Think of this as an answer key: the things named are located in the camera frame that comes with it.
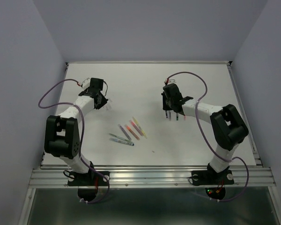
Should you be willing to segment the pink highlighter pen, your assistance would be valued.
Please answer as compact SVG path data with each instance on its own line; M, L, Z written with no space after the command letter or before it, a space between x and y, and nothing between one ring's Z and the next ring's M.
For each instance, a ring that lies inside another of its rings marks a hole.
M140 134L140 136L143 136L142 131L138 128L138 126L130 120L131 125L135 128L135 130Z

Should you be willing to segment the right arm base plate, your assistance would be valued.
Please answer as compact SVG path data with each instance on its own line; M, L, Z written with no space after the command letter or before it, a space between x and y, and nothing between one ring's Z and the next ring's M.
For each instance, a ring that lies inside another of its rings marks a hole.
M226 195L226 188L224 186L235 183L232 171L229 169L220 173L211 170L193 171L187 179L194 186L206 186L205 192L207 197L219 201L223 200Z

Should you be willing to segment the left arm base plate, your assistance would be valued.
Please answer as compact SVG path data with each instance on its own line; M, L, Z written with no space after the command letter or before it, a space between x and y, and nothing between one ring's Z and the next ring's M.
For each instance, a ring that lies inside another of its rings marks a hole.
M77 195L80 202L85 204L95 204L101 202L109 192L110 177L109 171L100 172L101 175L89 171L81 174L69 170L64 170L63 175L67 177L67 186L78 187Z

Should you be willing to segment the light purple pen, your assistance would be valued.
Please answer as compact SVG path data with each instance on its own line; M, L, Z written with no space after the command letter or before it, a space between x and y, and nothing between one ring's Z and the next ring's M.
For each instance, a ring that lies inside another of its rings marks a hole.
M124 128L123 128L120 124L118 124L118 127L119 127L120 130L124 133L124 135L127 137L127 139L128 139L129 141L131 141L131 140L132 140L131 137L130 137L129 134L124 130Z

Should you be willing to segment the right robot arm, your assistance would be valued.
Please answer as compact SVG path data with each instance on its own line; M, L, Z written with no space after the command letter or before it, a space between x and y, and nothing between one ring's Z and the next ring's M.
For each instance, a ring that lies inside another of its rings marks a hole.
M200 122L211 125L217 146L212 150L214 156L206 171L207 180L217 183L223 178L223 171L229 167L232 156L249 134L249 130L232 104L227 106L215 106L204 104L192 97L182 97L178 86L174 83L165 85L162 92L163 110L174 111L186 117L194 117L199 130L206 140Z

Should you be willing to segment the yellow highlighter pen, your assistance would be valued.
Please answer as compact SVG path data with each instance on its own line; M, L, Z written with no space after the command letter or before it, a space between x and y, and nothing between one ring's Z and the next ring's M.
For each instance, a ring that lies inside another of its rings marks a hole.
M140 126L139 122L133 117L134 123L136 124L136 126L138 127L138 129L142 132L143 136L147 139L147 136L144 132L144 130L142 129L142 127Z

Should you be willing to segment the green clear pen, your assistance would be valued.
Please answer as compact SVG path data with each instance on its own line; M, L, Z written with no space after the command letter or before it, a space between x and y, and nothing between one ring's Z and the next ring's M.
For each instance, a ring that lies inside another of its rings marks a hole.
M109 135L112 136L112 137L114 137L114 138L117 138L117 139L119 139L119 140L122 140L122 141L131 142L131 141L128 140L128 139L125 139L125 138L120 137L120 136L118 136L118 135L114 135L114 134L112 134L112 133L109 133Z

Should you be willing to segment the orange red highlighter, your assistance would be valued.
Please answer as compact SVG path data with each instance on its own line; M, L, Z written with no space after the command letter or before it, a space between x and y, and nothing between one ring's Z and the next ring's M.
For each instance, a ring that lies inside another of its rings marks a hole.
M134 133L134 131L128 125L125 125L125 127L137 140L140 140L140 138Z

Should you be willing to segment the aluminium rail frame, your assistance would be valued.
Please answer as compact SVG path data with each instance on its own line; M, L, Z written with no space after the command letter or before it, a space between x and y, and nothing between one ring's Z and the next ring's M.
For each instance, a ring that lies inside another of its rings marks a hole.
M245 116L227 62L91 62L70 63L66 78L103 78L112 108L85 115L82 152L99 171L110 172L110 186L99 203L85 204L78 187L67 186L64 163L46 154L32 172L22 211L22 225L281 225L275 181L269 168L256 165L252 136L235 152L230 165L235 183L226 197L211 200L204 186L188 181L205 170L213 154L195 118L171 121L164 115L161 92L173 73L184 96L211 105L233 104ZM147 139L130 120L139 122ZM112 133L134 146L112 142ZM125 127L140 138L137 140Z

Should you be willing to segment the blue clear pen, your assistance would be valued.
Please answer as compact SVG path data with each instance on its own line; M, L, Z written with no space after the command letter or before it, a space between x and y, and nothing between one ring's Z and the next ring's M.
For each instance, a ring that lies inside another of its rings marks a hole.
M117 138L109 138L109 140L112 141L112 142L115 142L115 143L120 143L120 144L124 144L124 145L134 146L133 142L127 142L127 141L119 140Z

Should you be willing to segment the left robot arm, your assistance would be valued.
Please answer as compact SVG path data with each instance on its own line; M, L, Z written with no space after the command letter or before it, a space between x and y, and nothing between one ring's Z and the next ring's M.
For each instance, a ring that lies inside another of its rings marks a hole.
M105 106L108 99L102 93L107 83L100 78L88 78L83 82L75 79L65 79L76 82L82 88L77 99L72 102L60 102L56 105L69 106L59 115L51 115L46 120L44 150L46 153L63 160L72 171L79 174L79 180L91 184L95 179L95 169L91 161L81 153L85 130L84 116L92 110Z

